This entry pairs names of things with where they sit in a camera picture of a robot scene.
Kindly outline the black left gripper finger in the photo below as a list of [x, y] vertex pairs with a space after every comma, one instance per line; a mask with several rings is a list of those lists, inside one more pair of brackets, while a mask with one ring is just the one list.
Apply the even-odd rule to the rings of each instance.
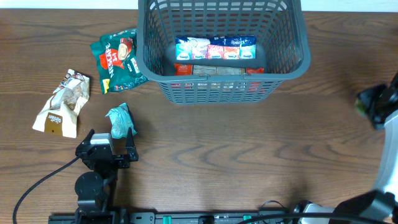
[[126, 137], [126, 150], [128, 154], [136, 154], [136, 146], [133, 140], [133, 131], [132, 128], [128, 129], [127, 137]]
[[87, 134], [86, 138], [84, 138], [84, 143], [89, 144], [91, 141], [92, 136], [94, 135], [95, 130], [91, 129], [90, 132]]

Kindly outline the green lid jar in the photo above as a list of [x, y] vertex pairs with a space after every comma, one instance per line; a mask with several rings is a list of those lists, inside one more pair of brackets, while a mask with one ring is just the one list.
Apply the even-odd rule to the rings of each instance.
[[355, 101], [355, 108], [356, 108], [357, 113], [360, 116], [362, 116], [364, 118], [368, 117], [368, 112], [367, 112], [366, 105], [358, 98]]

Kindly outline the teal snack packet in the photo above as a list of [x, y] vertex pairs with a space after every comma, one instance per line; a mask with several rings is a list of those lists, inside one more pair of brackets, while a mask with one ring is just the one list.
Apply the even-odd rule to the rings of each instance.
[[129, 128], [132, 129], [132, 135], [136, 135], [134, 122], [130, 114], [129, 107], [126, 103], [122, 103], [115, 108], [111, 108], [106, 114], [111, 121], [111, 135], [114, 139], [126, 138]]

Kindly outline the white brown snack bag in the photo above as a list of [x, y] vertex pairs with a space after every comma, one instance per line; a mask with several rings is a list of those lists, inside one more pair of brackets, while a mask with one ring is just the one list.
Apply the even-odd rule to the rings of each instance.
[[77, 118], [90, 98], [90, 78], [69, 69], [37, 115], [32, 129], [76, 138]]

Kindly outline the green Nescafe coffee bag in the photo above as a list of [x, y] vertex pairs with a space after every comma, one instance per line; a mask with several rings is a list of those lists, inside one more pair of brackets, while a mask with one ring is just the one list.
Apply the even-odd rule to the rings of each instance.
[[126, 29], [105, 34], [90, 45], [102, 94], [131, 90], [149, 81], [137, 65], [136, 36], [136, 29]]

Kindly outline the orange tan noodle packet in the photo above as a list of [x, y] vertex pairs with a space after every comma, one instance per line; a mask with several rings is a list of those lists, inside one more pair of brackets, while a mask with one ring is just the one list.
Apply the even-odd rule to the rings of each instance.
[[[187, 65], [181, 63], [175, 63], [175, 76], [190, 76], [190, 75], [199, 75], [199, 76], [227, 76], [227, 75], [252, 75], [253, 73], [264, 73], [265, 70], [263, 67], [259, 68], [236, 68], [236, 67], [220, 67], [220, 66], [207, 66], [207, 65]], [[205, 90], [210, 88], [211, 90], [232, 90], [234, 89], [233, 82], [226, 82], [222, 84], [220, 82], [216, 83], [207, 83], [200, 82], [197, 84], [194, 83], [186, 83], [184, 84], [185, 89], [191, 89], [194, 86], [197, 86], [199, 90]]]

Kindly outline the blue tissue pack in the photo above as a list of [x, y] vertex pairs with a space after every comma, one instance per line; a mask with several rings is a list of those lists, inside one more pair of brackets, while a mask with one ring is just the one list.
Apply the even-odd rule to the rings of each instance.
[[177, 37], [177, 60], [255, 59], [256, 38], [253, 35], [227, 37]]

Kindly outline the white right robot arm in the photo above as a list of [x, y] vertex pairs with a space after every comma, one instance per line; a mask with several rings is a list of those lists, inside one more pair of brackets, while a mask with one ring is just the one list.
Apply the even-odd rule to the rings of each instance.
[[372, 222], [383, 222], [391, 217], [397, 223], [397, 76], [390, 85], [380, 84], [358, 93], [356, 107], [374, 129], [385, 131], [379, 171], [372, 189], [341, 202], [336, 208], [303, 201], [296, 205], [293, 212], [351, 215]]

